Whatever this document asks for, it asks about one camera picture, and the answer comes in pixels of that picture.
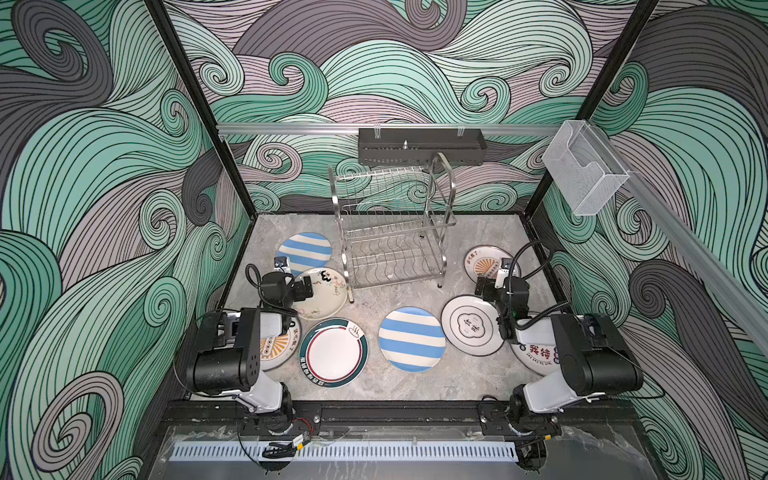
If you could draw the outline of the aluminium wall rail back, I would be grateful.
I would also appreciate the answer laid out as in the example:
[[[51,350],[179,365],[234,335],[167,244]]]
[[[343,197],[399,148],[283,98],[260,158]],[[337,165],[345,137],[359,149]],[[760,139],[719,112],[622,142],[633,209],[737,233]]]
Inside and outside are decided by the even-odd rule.
[[[547,124],[380,124],[380,123],[218,123],[220,135],[354,135],[360,129],[383,130],[424,130],[439,129],[453,131],[457,135],[469,129],[479,129],[490,136],[553,136],[560,126]]]

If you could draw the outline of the white plate red characters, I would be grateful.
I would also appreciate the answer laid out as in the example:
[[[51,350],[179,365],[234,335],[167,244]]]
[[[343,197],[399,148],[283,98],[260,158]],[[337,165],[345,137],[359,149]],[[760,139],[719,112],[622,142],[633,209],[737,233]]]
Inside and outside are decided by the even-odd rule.
[[[553,335],[523,336],[510,341],[516,358],[530,371],[546,376],[560,369],[560,358]]]

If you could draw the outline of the clear acrylic wall box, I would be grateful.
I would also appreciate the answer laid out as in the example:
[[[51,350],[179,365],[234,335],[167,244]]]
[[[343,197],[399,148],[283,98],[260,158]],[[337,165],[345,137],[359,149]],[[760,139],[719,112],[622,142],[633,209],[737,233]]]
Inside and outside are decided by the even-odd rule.
[[[542,156],[575,216],[595,216],[629,179],[608,136],[586,120],[565,121]]]

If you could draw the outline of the black perforated wall shelf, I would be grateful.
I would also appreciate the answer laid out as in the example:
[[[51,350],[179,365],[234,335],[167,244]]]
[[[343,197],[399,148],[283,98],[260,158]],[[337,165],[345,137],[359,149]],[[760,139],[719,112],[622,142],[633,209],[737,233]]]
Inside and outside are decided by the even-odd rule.
[[[476,166],[485,161],[487,143],[479,129],[457,135],[439,129],[383,130],[360,129],[358,161],[361,165],[425,166],[439,154],[450,165]]]

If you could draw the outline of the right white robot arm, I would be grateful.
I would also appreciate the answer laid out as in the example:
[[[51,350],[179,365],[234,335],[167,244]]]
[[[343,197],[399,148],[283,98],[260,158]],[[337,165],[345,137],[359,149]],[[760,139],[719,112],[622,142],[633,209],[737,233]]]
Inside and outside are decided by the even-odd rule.
[[[514,275],[480,277],[475,292],[494,306],[502,339],[513,345],[551,347],[557,354],[553,372],[517,386],[510,396],[505,416],[513,434],[555,436],[555,416],[565,408],[643,386],[644,372],[608,316],[565,313],[563,302],[532,315],[530,286]]]

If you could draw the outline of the green rimmed white plate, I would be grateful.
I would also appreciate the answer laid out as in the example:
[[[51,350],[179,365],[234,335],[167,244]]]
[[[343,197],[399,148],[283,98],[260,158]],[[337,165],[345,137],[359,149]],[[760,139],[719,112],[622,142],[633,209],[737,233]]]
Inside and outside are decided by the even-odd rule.
[[[365,369],[369,345],[363,329],[343,318],[323,320],[304,336],[299,363],[304,376],[321,388],[340,388]]]

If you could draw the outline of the blue striped plate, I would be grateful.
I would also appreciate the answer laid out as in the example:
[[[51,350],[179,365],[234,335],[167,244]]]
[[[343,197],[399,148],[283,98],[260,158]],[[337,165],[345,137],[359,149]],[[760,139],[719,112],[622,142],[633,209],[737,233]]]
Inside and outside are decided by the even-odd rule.
[[[304,232],[292,235],[277,249],[277,257],[285,257],[291,273],[298,276],[308,270],[325,267],[333,248],[323,235]]]
[[[407,306],[391,311],[382,320],[378,345],[396,368],[422,373],[441,361],[447,341],[440,322],[430,312]]]

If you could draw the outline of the orange sun plate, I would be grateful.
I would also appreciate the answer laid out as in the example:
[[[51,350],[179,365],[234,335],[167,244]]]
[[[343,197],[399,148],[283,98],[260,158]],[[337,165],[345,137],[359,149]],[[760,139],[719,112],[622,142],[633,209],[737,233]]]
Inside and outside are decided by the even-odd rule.
[[[301,323],[298,319],[293,319],[286,334],[262,339],[260,342],[261,369],[274,370],[287,362],[297,351],[301,336]]]
[[[479,278],[495,280],[501,261],[504,258],[511,259],[513,255],[508,251],[493,245],[478,245],[471,248],[465,255],[463,267],[469,279],[476,283]]]

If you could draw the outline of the aluminium wall rail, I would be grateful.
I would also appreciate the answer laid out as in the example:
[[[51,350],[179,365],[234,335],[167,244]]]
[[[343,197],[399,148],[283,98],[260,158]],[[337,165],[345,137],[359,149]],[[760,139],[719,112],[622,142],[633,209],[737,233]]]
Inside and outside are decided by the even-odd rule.
[[[383,130],[424,130],[439,129],[453,131],[457,135],[469,129],[479,129],[490,136],[553,136],[560,126],[547,124],[380,124],[380,123],[218,123],[220,135],[354,135],[360,129]]]
[[[690,187],[679,177],[661,150],[633,133],[609,139],[598,128],[598,138],[629,174],[626,188],[646,208],[685,259],[688,270],[705,283],[718,304],[767,352],[767,312],[695,235],[696,217],[689,205]]]

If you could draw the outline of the aluminium wall rail right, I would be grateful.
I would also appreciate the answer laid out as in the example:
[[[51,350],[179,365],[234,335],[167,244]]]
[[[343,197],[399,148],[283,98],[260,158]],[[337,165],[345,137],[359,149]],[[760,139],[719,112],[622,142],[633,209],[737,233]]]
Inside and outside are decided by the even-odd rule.
[[[767,352],[767,312],[695,235],[696,217],[689,205],[690,187],[679,177],[661,150],[633,133],[609,139],[598,128],[598,138],[629,174],[626,188],[646,208],[685,259],[688,270],[705,283],[718,304]]]

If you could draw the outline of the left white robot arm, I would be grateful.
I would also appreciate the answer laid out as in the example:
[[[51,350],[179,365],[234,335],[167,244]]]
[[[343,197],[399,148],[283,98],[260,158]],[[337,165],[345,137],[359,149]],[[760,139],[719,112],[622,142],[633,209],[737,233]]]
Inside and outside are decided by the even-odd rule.
[[[264,373],[260,342],[285,335],[298,323],[292,305],[314,296],[312,281],[281,270],[261,274],[254,264],[245,267],[245,277],[258,304],[205,313],[191,356],[174,363],[174,376],[193,395],[231,398],[267,429],[285,430],[294,422],[291,394]]]

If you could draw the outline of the white plate cloud emblem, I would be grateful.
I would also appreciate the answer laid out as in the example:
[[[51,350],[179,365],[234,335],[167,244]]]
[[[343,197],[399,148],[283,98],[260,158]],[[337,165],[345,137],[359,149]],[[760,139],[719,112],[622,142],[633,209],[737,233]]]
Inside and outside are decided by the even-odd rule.
[[[499,314],[493,304],[473,295],[449,300],[441,311],[440,322],[447,340],[461,352],[486,357],[502,348]]]

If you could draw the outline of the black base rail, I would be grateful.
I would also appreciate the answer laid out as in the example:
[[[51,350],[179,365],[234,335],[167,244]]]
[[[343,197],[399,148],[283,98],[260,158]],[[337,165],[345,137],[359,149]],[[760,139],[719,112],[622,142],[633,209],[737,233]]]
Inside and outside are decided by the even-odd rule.
[[[627,401],[598,400],[578,403],[554,414],[515,414],[502,400],[295,400],[292,411],[299,422],[315,428],[332,426],[483,425],[501,430],[524,421],[546,425],[632,422],[636,418]]]

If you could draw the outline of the white plate black squiggle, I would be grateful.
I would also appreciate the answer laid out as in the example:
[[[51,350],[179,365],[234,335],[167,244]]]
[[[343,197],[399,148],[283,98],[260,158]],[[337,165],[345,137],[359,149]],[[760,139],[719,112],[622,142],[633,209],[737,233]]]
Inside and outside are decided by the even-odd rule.
[[[303,321],[319,321],[337,314],[348,301],[345,277],[331,268],[313,268],[297,277],[293,308]]]

